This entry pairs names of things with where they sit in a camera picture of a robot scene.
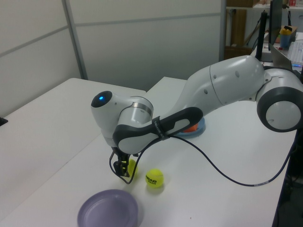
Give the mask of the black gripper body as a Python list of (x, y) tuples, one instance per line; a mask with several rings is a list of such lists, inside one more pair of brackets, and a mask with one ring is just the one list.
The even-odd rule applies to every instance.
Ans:
[(129, 163), (130, 155), (122, 152), (118, 147), (112, 147), (111, 159), (113, 159), (114, 155), (117, 156), (118, 162), (126, 163), (126, 164)]

